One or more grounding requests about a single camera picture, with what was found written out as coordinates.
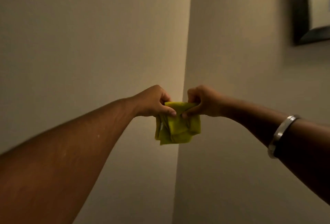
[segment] picture frame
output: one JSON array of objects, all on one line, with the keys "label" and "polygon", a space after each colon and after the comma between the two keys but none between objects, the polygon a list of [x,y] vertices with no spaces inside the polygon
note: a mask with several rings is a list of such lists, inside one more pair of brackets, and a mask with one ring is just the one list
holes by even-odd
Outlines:
[{"label": "picture frame", "polygon": [[[326,1],[328,7],[323,8],[322,5]],[[319,3],[317,0],[291,0],[291,6],[294,45],[330,39],[330,0],[322,0]],[[316,21],[320,16],[323,17],[322,22]]]}]

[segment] beige wall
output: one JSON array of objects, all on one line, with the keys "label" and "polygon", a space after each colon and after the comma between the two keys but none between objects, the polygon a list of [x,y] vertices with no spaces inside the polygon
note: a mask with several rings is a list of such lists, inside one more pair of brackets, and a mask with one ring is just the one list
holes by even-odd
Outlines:
[{"label": "beige wall", "polygon": [[[0,0],[0,152],[160,84],[181,101],[190,0]],[[125,131],[75,223],[171,223],[178,147]]]},{"label": "beige wall", "polygon": [[[191,0],[190,17],[184,91],[208,84],[330,123],[330,42],[291,47],[287,0]],[[202,117],[180,145],[175,224],[329,222],[329,206],[238,124]]]}]

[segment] yellow towel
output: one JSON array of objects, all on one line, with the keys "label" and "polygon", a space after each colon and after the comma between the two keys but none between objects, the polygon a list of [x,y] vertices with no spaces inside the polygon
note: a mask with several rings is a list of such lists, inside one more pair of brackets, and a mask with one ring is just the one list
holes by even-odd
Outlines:
[{"label": "yellow towel", "polygon": [[196,103],[166,102],[165,106],[175,109],[177,116],[172,117],[160,114],[156,117],[155,139],[160,145],[188,143],[192,136],[201,133],[201,120],[199,115],[183,119],[181,114],[196,106]]}]

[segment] hand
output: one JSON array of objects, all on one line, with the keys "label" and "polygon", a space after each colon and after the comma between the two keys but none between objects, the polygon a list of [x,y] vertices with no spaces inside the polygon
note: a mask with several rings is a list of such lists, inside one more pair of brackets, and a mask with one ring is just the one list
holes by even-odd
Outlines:
[{"label": "hand", "polygon": [[184,112],[182,117],[188,118],[196,114],[205,114],[210,117],[224,116],[227,99],[205,85],[189,89],[188,102],[199,103],[199,105]]},{"label": "hand", "polygon": [[130,98],[135,105],[135,116],[150,117],[158,114],[176,116],[174,109],[164,106],[164,102],[170,102],[171,97],[159,85],[154,85]]}]

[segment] silver bracelet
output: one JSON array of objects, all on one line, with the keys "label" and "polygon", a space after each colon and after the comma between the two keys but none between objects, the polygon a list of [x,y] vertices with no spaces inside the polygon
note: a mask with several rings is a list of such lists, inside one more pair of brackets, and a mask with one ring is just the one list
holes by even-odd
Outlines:
[{"label": "silver bracelet", "polygon": [[284,122],[281,123],[281,125],[275,131],[273,139],[272,139],[272,141],[270,142],[270,144],[268,146],[268,155],[270,156],[270,158],[277,159],[277,157],[274,156],[276,146],[279,143],[279,140],[283,136],[284,132],[297,119],[300,119],[300,116],[298,116],[296,114],[293,115],[293,116],[289,116],[287,119],[284,120]]}]

